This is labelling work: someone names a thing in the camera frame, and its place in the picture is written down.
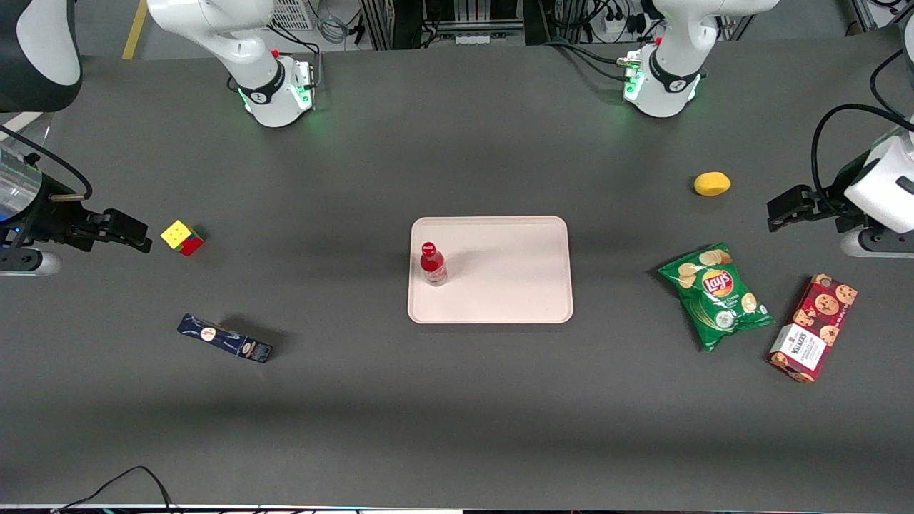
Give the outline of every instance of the box label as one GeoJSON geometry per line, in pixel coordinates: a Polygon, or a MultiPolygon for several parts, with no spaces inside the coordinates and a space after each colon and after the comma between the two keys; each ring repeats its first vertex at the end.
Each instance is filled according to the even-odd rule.
{"type": "Polygon", "coordinates": [[[781,353],[811,370],[819,365],[819,359],[828,346],[812,332],[793,323],[781,329],[778,340],[781,341],[781,353]]]}

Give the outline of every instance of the rubik's cube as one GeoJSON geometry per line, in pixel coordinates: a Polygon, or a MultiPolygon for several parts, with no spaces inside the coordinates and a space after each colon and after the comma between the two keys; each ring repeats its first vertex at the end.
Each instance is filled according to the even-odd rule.
{"type": "Polygon", "coordinates": [[[165,229],[162,232],[162,239],[172,247],[172,250],[185,256],[189,256],[196,252],[197,248],[203,246],[203,238],[181,220],[175,221],[171,227],[165,229]]]}

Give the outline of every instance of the yellow floor tape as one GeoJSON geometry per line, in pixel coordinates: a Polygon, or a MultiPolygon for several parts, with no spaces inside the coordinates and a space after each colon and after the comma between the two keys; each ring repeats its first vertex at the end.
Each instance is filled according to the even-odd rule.
{"type": "Polygon", "coordinates": [[[140,41],[140,33],[143,32],[143,22],[146,20],[146,0],[140,0],[136,7],[136,14],[133,15],[133,24],[130,25],[130,34],[127,35],[127,43],[123,46],[121,59],[133,59],[133,53],[136,51],[136,44],[140,41]]]}

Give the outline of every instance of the dark blue snack box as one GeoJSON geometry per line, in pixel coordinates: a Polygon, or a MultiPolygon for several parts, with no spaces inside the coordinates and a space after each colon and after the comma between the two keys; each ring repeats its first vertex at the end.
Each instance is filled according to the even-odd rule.
{"type": "Polygon", "coordinates": [[[253,337],[247,337],[190,314],[184,315],[181,324],[177,326],[177,331],[185,336],[205,341],[216,348],[222,348],[242,359],[266,362],[270,357],[270,352],[273,351],[272,346],[261,343],[253,337]]]}

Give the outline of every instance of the red bottle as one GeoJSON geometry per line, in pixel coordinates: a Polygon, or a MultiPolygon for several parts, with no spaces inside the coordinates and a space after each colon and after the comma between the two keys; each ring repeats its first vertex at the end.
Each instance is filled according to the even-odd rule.
{"type": "Polygon", "coordinates": [[[433,243],[422,245],[422,257],[419,260],[425,280],[431,285],[442,285],[448,280],[448,268],[444,265],[444,256],[433,243]]]}

